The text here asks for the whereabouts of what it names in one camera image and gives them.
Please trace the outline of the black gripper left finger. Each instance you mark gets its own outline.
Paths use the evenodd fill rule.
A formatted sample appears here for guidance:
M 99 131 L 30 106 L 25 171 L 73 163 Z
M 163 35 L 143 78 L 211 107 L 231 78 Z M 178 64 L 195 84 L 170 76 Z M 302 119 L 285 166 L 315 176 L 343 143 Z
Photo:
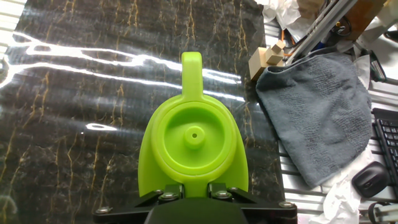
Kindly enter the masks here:
M 158 205 L 184 198 L 182 184 L 166 185 L 137 199 L 122 208 L 101 207 L 93 213 L 94 223 L 144 223 L 150 212 Z

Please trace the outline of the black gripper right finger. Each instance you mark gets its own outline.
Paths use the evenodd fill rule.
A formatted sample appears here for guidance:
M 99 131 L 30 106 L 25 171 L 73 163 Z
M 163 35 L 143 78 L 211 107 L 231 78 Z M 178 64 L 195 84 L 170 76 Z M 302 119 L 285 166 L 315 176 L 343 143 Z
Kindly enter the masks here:
M 232 203 L 248 223 L 297 223 L 297 206 L 292 202 L 268 202 L 237 187 L 208 184 L 211 199 Z

